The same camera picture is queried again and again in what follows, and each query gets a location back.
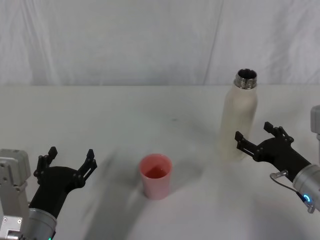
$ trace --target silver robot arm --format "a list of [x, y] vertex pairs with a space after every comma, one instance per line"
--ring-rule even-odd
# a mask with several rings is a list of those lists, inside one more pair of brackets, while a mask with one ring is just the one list
[[28, 222], [26, 181], [30, 174], [25, 151], [0, 150], [0, 199], [3, 210], [0, 240], [19, 239]]
[[3, 219], [0, 240], [52, 240], [56, 234], [57, 217], [69, 192], [82, 188], [97, 168], [92, 149], [78, 169], [50, 164], [57, 155], [51, 147], [39, 156], [34, 176], [39, 188], [28, 204], [27, 179], [30, 177], [28, 155], [22, 150], [0, 150], [0, 201]]
[[[320, 105], [311, 109], [310, 127], [319, 141], [320, 163]], [[303, 168], [294, 178], [293, 187], [306, 198], [307, 203], [320, 211], [320, 166], [310, 164]]]

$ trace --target bottle neck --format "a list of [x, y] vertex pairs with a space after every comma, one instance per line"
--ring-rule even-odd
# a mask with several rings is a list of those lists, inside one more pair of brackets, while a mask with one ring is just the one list
[[257, 87], [254, 88], [250, 88], [250, 89], [245, 89], [245, 88], [240, 88], [235, 84], [232, 84], [232, 88], [231, 88], [232, 94], [236, 94], [236, 95], [256, 95], [257, 94]]
[[240, 89], [254, 89], [257, 86], [257, 73], [252, 69], [241, 69], [236, 74], [233, 83]]

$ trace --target robotic arm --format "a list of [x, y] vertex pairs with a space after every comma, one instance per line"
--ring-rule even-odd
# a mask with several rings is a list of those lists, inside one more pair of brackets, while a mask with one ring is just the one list
[[97, 168], [92, 149], [78, 169], [50, 166], [58, 154], [53, 146], [39, 156], [34, 176], [39, 188], [30, 204], [26, 196], [26, 180], [31, 175], [28, 155], [21, 150], [0, 150], [0, 199], [3, 219], [0, 240], [52, 240], [57, 217], [74, 189], [82, 188]]
[[[311, 164], [291, 147], [294, 139], [281, 126], [274, 127], [266, 122], [264, 130], [274, 137], [259, 145], [249, 142], [237, 131], [235, 133], [237, 149], [251, 156], [256, 162], [272, 164], [279, 170], [270, 174], [272, 180], [293, 190], [307, 206], [309, 213], [313, 213], [315, 209], [320, 211], [320, 167]], [[289, 179], [296, 190], [277, 182], [276, 179], [279, 177]]]

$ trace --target blue led light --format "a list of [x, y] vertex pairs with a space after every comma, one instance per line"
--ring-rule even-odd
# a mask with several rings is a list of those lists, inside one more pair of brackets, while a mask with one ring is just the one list
[[311, 199], [307, 194], [303, 195], [303, 197], [307, 200], [308, 203], [311, 202]]

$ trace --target cable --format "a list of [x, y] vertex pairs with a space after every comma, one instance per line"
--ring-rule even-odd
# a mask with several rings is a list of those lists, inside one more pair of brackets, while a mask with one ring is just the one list
[[289, 189], [289, 190], [291, 190], [291, 191], [294, 191], [296, 194], [299, 193], [297, 190], [295, 190], [295, 189], [293, 189], [293, 188], [291, 188], [291, 187], [289, 187], [289, 186], [286, 186], [286, 185], [278, 182], [278, 181], [273, 177], [273, 173], [270, 174], [270, 178], [272, 179], [272, 181], [274, 181], [275, 183], [279, 184], [280, 186], [282, 186], [282, 187], [284, 187], [284, 188], [286, 188], [286, 189]]
[[289, 186], [286, 186], [286, 185], [282, 184], [281, 182], [278, 182], [278, 181], [274, 178], [274, 173], [271, 173], [271, 174], [270, 174], [270, 178], [271, 178], [271, 180], [274, 181], [276, 184], [279, 184], [280, 186], [282, 186], [282, 187], [284, 187], [284, 188], [286, 188], [286, 189], [289, 189], [289, 190], [295, 192], [295, 194], [298, 195], [298, 197], [301, 199], [301, 201], [302, 201], [303, 203], [305, 203], [305, 202], [307, 201], [307, 199], [306, 199], [304, 196], [302, 196], [302, 195], [300, 194], [300, 192], [298, 192], [297, 190], [295, 190], [295, 189], [293, 189], [293, 188], [291, 188], [291, 187], [289, 187]]

